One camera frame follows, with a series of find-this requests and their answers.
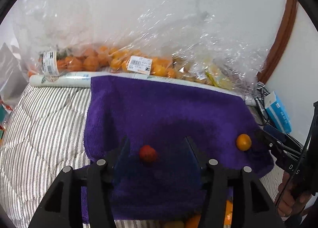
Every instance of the striped mattress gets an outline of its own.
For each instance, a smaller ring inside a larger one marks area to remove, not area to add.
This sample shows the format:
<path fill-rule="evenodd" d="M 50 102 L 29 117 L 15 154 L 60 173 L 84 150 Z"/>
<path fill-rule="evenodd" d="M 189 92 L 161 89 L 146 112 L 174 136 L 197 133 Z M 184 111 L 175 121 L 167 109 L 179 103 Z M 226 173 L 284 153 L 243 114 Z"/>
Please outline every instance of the striped mattress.
<path fill-rule="evenodd" d="M 88 88 L 28 85 L 12 112 L 0 148 L 0 204 L 17 228 L 28 227 L 60 170 L 90 163 L 83 144 Z M 282 170 L 261 179 L 272 199 Z M 118 228 L 157 228 L 156 221 L 116 221 Z"/>

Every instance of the barcode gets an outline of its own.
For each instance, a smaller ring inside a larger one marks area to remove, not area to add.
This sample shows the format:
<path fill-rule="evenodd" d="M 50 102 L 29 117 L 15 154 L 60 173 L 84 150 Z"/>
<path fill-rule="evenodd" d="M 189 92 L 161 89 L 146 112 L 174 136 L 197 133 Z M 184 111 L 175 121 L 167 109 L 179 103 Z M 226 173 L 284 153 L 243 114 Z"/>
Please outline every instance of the barcode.
<path fill-rule="evenodd" d="M 132 61 L 131 61 L 131 64 L 134 65 L 134 66 L 136 66 L 136 67 L 139 67 L 139 66 L 141 65 L 141 62 L 138 61 L 138 60 L 132 60 Z"/>
<path fill-rule="evenodd" d="M 48 72 L 50 75 L 53 75 L 53 68 L 52 68 L 52 66 L 47 65 L 47 72 Z"/>

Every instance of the cable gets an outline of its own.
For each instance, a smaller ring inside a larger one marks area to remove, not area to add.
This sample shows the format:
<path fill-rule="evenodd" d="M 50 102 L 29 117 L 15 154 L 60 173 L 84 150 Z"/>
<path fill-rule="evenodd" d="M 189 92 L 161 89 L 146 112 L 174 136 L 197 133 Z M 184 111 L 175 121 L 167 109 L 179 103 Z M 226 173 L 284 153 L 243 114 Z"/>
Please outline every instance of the cable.
<path fill-rule="evenodd" d="M 293 177 L 295 176 L 296 171 L 298 170 L 298 168 L 299 168 L 299 166 L 300 166 L 300 162 L 302 161 L 302 159 L 303 159 L 303 157 L 304 157 L 304 155 L 305 155 L 306 149 L 307 149 L 308 144 L 309 144 L 309 141 L 310 141 L 310 139 L 311 139 L 311 133 L 312 133 L 312 131 L 313 131 L 314 123 L 315 123 L 316 119 L 317 119 L 317 117 L 314 115 L 313 120 L 312 120 L 311 125 L 310 125 L 310 130 L 309 130 L 309 132 L 308 132 L 308 136 L 307 136 L 305 145 L 304 145 L 304 147 L 303 147 L 303 149 L 302 149 L 302 152 L 301 152 L 301 154 L 300 154 L 300 156 L 299 156 L 299 159 L 298 159 L 298 161 L 297 161 L 296 167 L 295 167 L 293 173 L 289 176 L 289 178 L 288 178 L 288 180 L 287 180 L 285 186 L 283 187 L 283 189 L 282 189 L 282 191 L 281 191 L 281 193 L 280 193 L 280 195 L 279 195 L 279 197 L 278 197 L 278 199 L 277 199 L 277 202 L 276 202 L 276 204 L 275 204 L 276 211 L 278 211 L 278 206 L 279 206 L 279 203 L 281 202 L 281 199 L 283 198 L 283 194 L 284 194 L 284 192 L 285 192 L 287 186 L 289 185 L 290 181 L 291 181 L 291 180 L 293 179 Z"/>

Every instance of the silver screw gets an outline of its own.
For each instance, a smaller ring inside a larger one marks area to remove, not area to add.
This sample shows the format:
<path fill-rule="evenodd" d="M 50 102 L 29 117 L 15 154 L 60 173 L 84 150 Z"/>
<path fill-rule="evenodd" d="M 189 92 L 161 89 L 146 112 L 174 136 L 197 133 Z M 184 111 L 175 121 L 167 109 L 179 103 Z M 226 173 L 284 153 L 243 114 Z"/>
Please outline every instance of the silver screw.
<path fill-rule="evenodd" d="M 209 164 L 211 164 L 211 165 L 217 165 L 217 164 L 218 164 L 218 161 L 215 160 L 215 159 L 210 159 L 210 160 L 209 160 Z"/>
<path fill-rule="evenodd" d="M 102 166 L 106 163 L 106 161 L 104 159 L 99 159 L 96 163 L 98 166 Z"/>
<path fill-rule="evenodd" d="M 245 167 L 243 168 L 243 170 L 244 170 L 245 172 L 251 172 L 251 171 L 252 171 L 252 168 L 249 167 L 249 166 L 245 166 Z"/>
<path fill-rule="evenodd" d="M 65 173 L 69 172 L 70 170 L 71 170 L 71 167 L 70 167 L 70 166 L 65 166 L 65 167 L 63 168 L 63 172 L 65 172 Z"/>

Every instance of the blue tissue package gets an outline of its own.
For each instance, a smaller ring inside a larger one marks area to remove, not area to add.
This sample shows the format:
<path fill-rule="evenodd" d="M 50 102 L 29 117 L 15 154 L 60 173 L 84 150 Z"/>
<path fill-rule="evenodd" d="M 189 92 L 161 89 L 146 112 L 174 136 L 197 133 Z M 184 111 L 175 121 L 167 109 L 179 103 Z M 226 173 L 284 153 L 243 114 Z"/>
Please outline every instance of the blue tissue package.
<path fill-rule="evenodd" d="M 264 105 L 268 116 L 273 120 L 277 129 L 286 134 L 290 133 L 292 131 L 290 119 L 275 92 L 271 92 L 264 98 Z"/>

